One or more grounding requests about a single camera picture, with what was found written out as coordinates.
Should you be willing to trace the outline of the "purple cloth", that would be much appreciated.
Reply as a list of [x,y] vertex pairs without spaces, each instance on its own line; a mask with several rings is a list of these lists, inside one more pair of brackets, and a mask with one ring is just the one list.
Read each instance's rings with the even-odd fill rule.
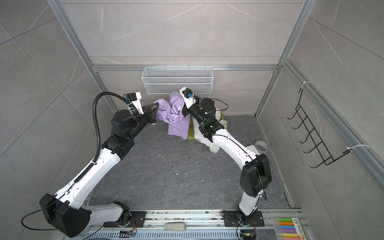
[[157,119],[168,124],[168,135],[178,136],[186,140],[188,138],[190,117],[184,117],[182,110],[185,101],[180,92],[170,94],[169,101],[158,99],[159,104]]

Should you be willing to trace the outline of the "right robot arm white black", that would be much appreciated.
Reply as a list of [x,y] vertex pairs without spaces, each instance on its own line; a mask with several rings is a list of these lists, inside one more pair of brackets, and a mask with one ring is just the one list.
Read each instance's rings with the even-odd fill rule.
[[272,181],[269,159],[266,155],[247,149],[216,119],[215,102],[189,95],[184,97],[183,114],[192,116],[199,131],[211,143],[224,150],[242,170],[240,186],[243,195],[237,206],[238,222],[247,226],[258,219],[257,209],[261,198],[267,199],[266,188]]

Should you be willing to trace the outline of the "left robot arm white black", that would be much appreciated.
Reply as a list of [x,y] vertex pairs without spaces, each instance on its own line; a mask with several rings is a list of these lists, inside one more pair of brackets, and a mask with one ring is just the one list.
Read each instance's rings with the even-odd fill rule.
[[115,113],[111,120],[113,134],[99,147],[99,156],[54,195],[41,198],[40,206],[50,225],[73,238],[86,235],[93,225],[111,222],[125,227],[131,223],[130,208],[123,203],[86,206],[84,202],[108,171],[128,154],[141,130],[156,123],[158,108],[158,103],[145,106],[137,116],[128,110]]

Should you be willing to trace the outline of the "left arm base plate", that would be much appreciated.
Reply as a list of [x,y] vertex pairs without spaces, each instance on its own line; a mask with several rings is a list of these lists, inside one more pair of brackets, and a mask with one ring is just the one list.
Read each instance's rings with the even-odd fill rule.
[[134,225],[138,228],[144,226],[147,212],[144,211],[133,211],[126,212],[116,222],[106,222],[103,224],[105,228],[133,228]]

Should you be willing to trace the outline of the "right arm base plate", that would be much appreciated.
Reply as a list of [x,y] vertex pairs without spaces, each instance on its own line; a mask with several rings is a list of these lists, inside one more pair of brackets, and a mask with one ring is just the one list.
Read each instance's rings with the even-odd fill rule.
[[245,216],[241,211],[221,211],[221,216],[224,219],[226,227],[264,227],[264,217],[262,212],[254,211],[249,216]]

